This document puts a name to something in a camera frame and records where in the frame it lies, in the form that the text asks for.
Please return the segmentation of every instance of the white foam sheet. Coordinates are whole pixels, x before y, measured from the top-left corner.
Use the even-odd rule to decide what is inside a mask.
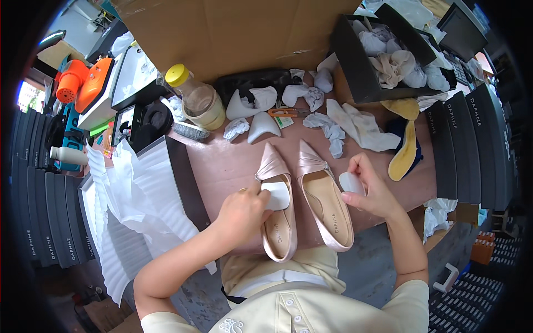
[[[87,146],[94,181],[89,229],[108,294],[120,304],[128,282],[153,258],[198,234],[187,218],[164,141],[137,158],[122,140],[106,169],[100,151]],[[92,192],[84,195],[89,202]],[[206,265],[211,274],[216,265]]]

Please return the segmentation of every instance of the white plastic stool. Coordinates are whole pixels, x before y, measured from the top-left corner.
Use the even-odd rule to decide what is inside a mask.
[[[452,286],[454,285],[455,280],[457,280],[457,277],[459,276],[459,270],[455,268],[454,266],[452,266],[450,263],[446,263],[446,268],[449,269],[451,272],[450,272],[450,276],[448,276],[448,278],[446,279],[446,282],[444,283],[444,285],[438,282],[435,282],[433,284],[434,289],[444,294],[448,293],[451,290]]]

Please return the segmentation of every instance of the keyboard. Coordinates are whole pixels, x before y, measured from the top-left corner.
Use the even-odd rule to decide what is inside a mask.
[[[457,79],[457,82],[468,86],[468,81],[466,80],[466,76],[465,76],[465,72],[463,70],[463,66],[461,65],[459,60],[455,59],[453,56],[448,55],[446,53],[444,53],[444,57],[454,67],[454,74],[455,74],[455,78]]]

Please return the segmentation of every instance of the computer monitor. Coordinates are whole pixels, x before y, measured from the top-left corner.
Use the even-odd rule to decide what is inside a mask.
[[[455,3],[437,24],[437,28],[446,32],[439,46],[451,51],[464,62],[468,62],[488,44],[481,31]]]

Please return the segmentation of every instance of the orange hair dryer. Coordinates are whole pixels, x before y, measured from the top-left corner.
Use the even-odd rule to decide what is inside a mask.
[[[80,87],[85,83],[89,68],[81,60],[67,62],[63,73],[57,80],[59,82],[55,97],[62,103],[72,103]]]

